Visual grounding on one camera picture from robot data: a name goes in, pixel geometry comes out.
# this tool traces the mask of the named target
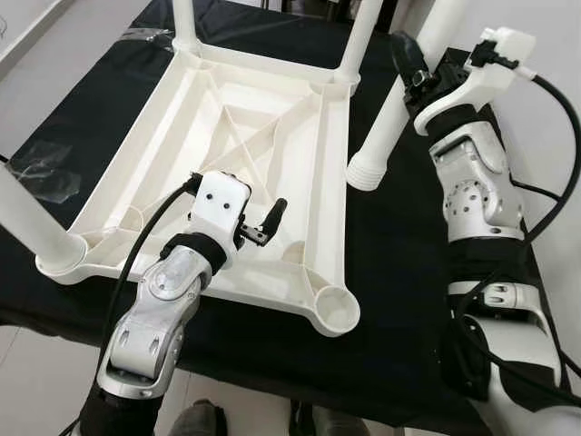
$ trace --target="white chair leg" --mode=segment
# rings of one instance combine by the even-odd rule
[[[335,81],[340,83],[357,83],[360,80],[359,68],[369,44],[373,28],[378,21],[382,0],[361,2],[355,23],[351,29],[349,41],[343,52],[339,67],[335,70]]]
[[[469,0],[436,0],[418,35],[418,44],[434,70],[468,8]],[[404,85],[398,77],[361,149],[351,158],[347,182],[361,191],[373,191],[387,171],[387,161],[409,115],[403,104]]]
[[[173,0],[173,21],[175,22],[173,48],[197,54],[200,45],[196,37],[193,17],[193,0]]]
[[[84,239],[67,233],[3,165],[0,186],[0,224],[38,256],[45,271],[65,271],[84,258]]]

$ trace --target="black cable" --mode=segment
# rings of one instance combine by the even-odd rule
[[[573,134],[575,136],[575,160],[573,162],[573,168],[571,170],[571,174],[569,176],[569,180],[567,181],[565,190],[561,194],[561,197],[558,199],[556,204],[553,208],[541,219],[541,221],[525,236],[525,239],[522,242],[521,252],[524,253],[525,250],[531,245],[531,243],[555,220],[558,214],[561,212],[565,204],[571,197],[571,194],[575,190],[577,181],[579,179],[579,173],[581,172],[581,125],[579,123],[579,118],[576,115],[575,109],[573,105],[567,100],[567,98],[558,90],[556,89],[551,83],[549,83],[543,77],[536,75],[532,81],[546,90],[549,94],[551,94],[555,99],[561,104],[563,109],[566,112],[569,121],[571,122],[571,126],[573,127]],[[475,300],[489,284],[496,281],[502,274],[504,268],[506,267],[506,263],[501,264],[494,272],[492,272],[486,279],[482,282],[477,284],[470,292],[468,292],[460,301],[458,308],[455,313],[455,318],[457,322],[457,327],[459,331],[465,336],[470,343],[478,349],[484,356],[486,356],[491,362],[495,363],[496,366],[499,368],[504,369],[506,372],[509,372],[511,375],[516,377],[517,379],[521,380],[522,382],[527,383],[530,386],[533,386],[540,391],[549,394],[553,397],[556,397],[566,403],[573,404],[577,407],[581,407],[581,398],[573,395],[570,392],[560,390],[558,388],[546,386],[542,383],[539,383],[536,380],[533,380],[523,374],[518,368],[516,368],[513,364],[505,362],[500,357],[496,356],[490,350],[484,348],[484,346],[477,341],[477,339],[472,335],[469,331],[466,323],[464,322],[464,317],[467,313],[468,306],[470,303]]]
[[[579,365],[577,365],[575,363],[575,361],[573,359],[571,359],[569,357],[569,355],[566,352],[564,352],[563,350],[559,350],[559,356],[561,357],[561,359],[563,360],[563,362],[565,363],[565,365],[572,372],[574,372],[577,377],[579,377],[581,379],[581,368],[579,368]]]
[[[155,225],[158,223],[158,221],[160,221],[160,218],[162,218],[163,214],[170,208],[170,206],[183,193],[195,193],[195,192],[197,192],[198,187],[200,186],[201,180],[202,180],[202,176],[197,174],[197,173],[194,173],[194,174],[192,174],[192,177],[186,183],[184,183],[182,186],[180,186],[178,189],[176,189],[173,193],[171,193],[170,196],[167,197],[165,199],[165,201],[162,203],[162,205],[155,211],[155,213],[152,215],[152,217],[147,222],[147,224],[143,227],[143,229],[139,233],[139,236],[137,236],[137,239],[135,240],[135,243],[133,244],[131,251],[129,251],[129,254],[127,255],[127,259],[125,260],[125,264],[123,265],[123,269],[121,270],[121,274],[119,274],[119,278],[117,279],[117,283],[115,284],[115,287],[113,289],[113,293],[111,294],[111,298],[109,300],[109,307],[107,308],[107,312],[105,313],[105,322],[103,325],[103,337],[101,339],[101,347],[100,347],[100,351],[99,351],[99,360],[97,363],[97,369],[96,369],[95,374],[94,374],[95,380],[97,378],[97,373],[99,372],[99,368],[101,367],[101,362],[103,361],[105,351],[107,350],[107,347],[109,346],[109,339],[111,338],[111,335],[113,333],[113,327],[117,321],[113,318],[114,314],[115,314],[115,308],[117,307],[117,303],[119,302],[119,297],[121,296],[121,291],[122,291],[125,283],[127,282],[127,278],[129,277],[129,272],[131,271],[131,269],[133,267],[133,263],[135,262],[135,259],[137,258],[137,254],[142,249],[143,244],[145,243],[145,240],[147,239],[149,234],[152,232],[153,227],[155,227]],[[71,422],[66,429],[61,431],[59,436],[65,436],[68,433],[70,433],[73,430],[74,425],[78,421],[79,421],[79,418],[77,418],[76,420]]]
[[[69,436],[71,434],[71,432],[74,429],[74,426],[76,425],[76,423],[79,421],[79,419],[77,418],[76,420],[74,420],[73,422],[71,422],[66,429],[64,429],[63,431],[61,431],[58,436]]]
[[[512,183],[513,186],[516,186],[517,188],[526,189],[527,191],[530,191],[532,193],[540,193],[541,195],[544,195],[545,197],[555,200],[556,202],[558,202],[561,199],[561,197],[556,193],[551,193],[546,189],[539,188],[538,186],[534,186],[532,184],[526,184],[519,182],[517,180],[513,180],[512,177],[510,178],[510,182]]]

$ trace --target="table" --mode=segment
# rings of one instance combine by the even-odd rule
[[[172,26],[171,8],[160,1],[162,7],[149,7],[139,17],[140,25]],[[349,35],[346,25],[215,0],[197,0],[196,14],[206,43],[322,67],[339,63]],[[45,204],[64,226],[72,223],[171,59],[144,44],[114,45],[17,154],[38,141],[72,146],[65,168],[83,177],[81,191],[63,204]],[[351,102],[351,154],[396,77],[390,58],[389,37],[374,35]],[[392,426],[488,434],[438,373],[435,350],[447,318],[447,231],[428,147],[408,125],[380,188],[348,188],[346,279],[361,307],[353,332],[328,339],[300,316],[202,297],[179,366]],[[51,282],[4,230],[0,256],[0,323],[98,344],[113,281],[94,277],[69,287]],[[133,293],[134,286],[127,286],[119,313]]]

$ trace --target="white tiled floor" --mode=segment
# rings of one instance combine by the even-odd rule
[[[0,435],[56,436],[83,406],[97,354],[94,347],[0,326]],[[287,435],[288,400],[181,370],[173,375],[156,434],[165,436],[200,398],[224,408],[230,436]],[[392,434],[388,426],[366,423],[372,436]]]

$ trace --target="person's shoe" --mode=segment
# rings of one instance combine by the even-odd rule
[[[180,414],[168,436],[228,436],[224,410],[198,400]]]

